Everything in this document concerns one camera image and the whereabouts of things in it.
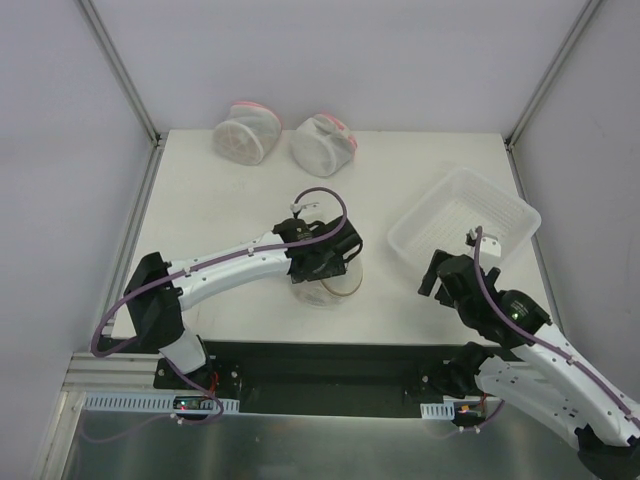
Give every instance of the mesh laundry bag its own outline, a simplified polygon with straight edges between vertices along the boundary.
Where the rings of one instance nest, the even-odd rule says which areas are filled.
[[[321,113],[306,120],[291,137],[296,162],[307,172],[328,177],[353,159],[358,143],[337,118]]]
[[[267,107],[236,102],[227,119],[213,130],[215,151],[243,165],[257,165],[275,145],[282,124]]]

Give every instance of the white mesh bag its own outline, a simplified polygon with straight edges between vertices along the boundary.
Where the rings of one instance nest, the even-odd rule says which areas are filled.
[[[321,113],[306,120],[291,137],[296,162],[307,172],[328,177],[352,160],[358,143],[337,118]]]
[[[243,165],[257,165],[275,145],[282,124],[267,107],[236,102],[227,119],[213,130],[215,151]]]

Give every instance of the white table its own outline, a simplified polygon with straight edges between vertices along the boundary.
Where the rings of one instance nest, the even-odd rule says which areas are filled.
[[[224,292],[183,313],[203,339],[373,344],[488,344],[467,329],[455,310],[416,291],[410,273],[387,244],[391,226],[430,185],[451,168],[474,168],[517,195],[497,134],[355,132],[353,163],[329,179],[313,177],[295,163],[290,132],[255,167],[218,157],[210,130],[171,131],[145,215],[132,266],[147,253],[165,260],[198,257],[250,240],[290,216],[297,193],[314,185],[336,190],[364,239],[364,280],[343,304],[320,309],[299,302],[288,278],[269,278]],[[328,218],[339,214],[325,194]],[[528,245],[503,270],[498,288],[526,292],[549,311],[533,248]],[[134,335],[126,308],[115,338]]]

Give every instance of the pink trim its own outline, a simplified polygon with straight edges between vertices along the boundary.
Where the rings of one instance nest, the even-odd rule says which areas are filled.
[[[264,108],[268,112],[273,113],[273,116],[278,119],[278,122],[280,122],[280,128],[282,129],[282,119],[280,118],[280,115],[278,115],[276,112],[271,110],[269,107],[265,107],[264,105],[261,105],[261,104],[256,103],[256,102],[245,102],[245,101],[233,102],[233,105],[244,105],[244,106],[247,106],[247,107]]]
[[[335,123],[337,125],[337,127],[340,129],[340,131],[342,131],[345,128],[347,128],[344,123],[342,123],[340,120],[338,120],[336,117],[334,117],[330,113],[322,112],[320,115],[323,115],[323,116],[327,117],[330,121]],[[349,142],[351,142],[351,145],[353,145],[353,150],[354,151],[357,150],[358,149],[358,142],[356,141],[356,137],[354,137],[353,135],[349,135],[349,137],[347,137],[347,138],[348,138]]]

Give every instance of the gray wall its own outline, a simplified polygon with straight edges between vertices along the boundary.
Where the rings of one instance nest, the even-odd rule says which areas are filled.
[[[502,132],[585,0],[96,0],[161,131],[234,100],[288,128]]]
[[[0,4],[0,478],[31,477],[149,146],[74,2]]]
[[[516,161],[569,337],[640,399],[640,2],[605,2]]]

